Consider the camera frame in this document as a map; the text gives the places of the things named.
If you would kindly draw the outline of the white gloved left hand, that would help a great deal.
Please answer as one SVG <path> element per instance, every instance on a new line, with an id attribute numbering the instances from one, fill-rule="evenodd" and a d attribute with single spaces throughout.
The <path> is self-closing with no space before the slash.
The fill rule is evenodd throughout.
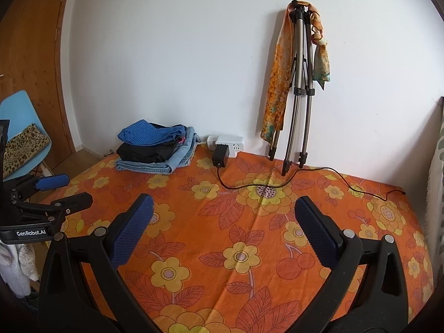
<path id="1" fill-rule="evenodd" d="M 1 242 L 1 278 L 17 298 L 31 294 L 30 282 L 39 280 L 35 250 L 31 244 Z"/>

